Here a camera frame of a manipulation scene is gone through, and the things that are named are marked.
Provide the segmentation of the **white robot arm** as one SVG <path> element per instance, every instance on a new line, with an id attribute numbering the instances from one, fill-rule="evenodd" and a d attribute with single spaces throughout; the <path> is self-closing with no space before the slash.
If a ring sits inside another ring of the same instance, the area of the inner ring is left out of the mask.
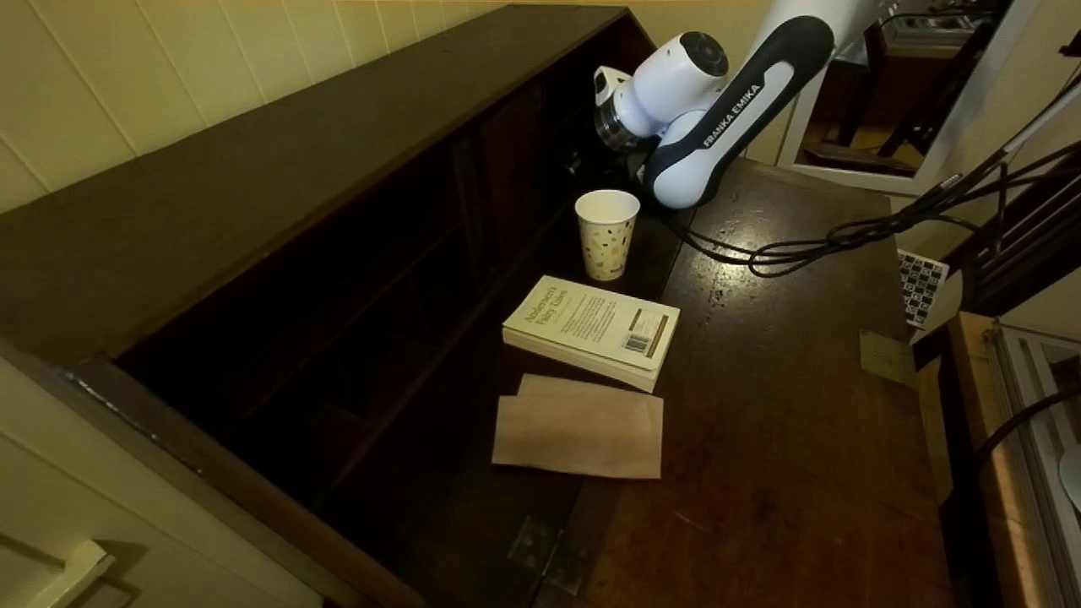
<path id="1" fill-rule="evenodd" d="M 733 158 L 838 53 L 883 14 L 888 0 L 773 0 L 745 61 L 703 31 L 683 31 L 635 70 L 600 66 L 593 133 L 615 157 L 635 157 L 635 184 L 664 210 L 699 208 Z"/>

